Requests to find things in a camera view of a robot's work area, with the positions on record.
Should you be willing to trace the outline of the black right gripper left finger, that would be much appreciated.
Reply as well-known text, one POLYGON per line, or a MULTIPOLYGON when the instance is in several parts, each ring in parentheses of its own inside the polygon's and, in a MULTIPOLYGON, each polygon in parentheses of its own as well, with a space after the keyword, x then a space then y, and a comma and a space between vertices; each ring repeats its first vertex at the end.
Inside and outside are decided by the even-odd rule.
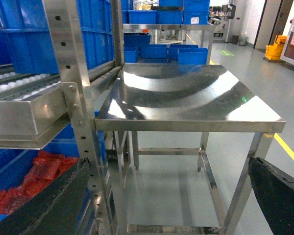
POLYGON ((89 161, 80 159, 0 222, 0 235, 71 235, 85 197, 89 161))

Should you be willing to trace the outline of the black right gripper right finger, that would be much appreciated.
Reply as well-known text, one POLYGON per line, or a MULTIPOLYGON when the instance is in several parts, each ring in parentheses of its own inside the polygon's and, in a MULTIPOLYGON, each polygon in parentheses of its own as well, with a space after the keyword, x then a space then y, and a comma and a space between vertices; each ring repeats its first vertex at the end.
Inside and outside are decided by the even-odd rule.
POLYGON ((251 186, 275 235, 294 235, 294 177, 262 158, 248 162, 251 186))

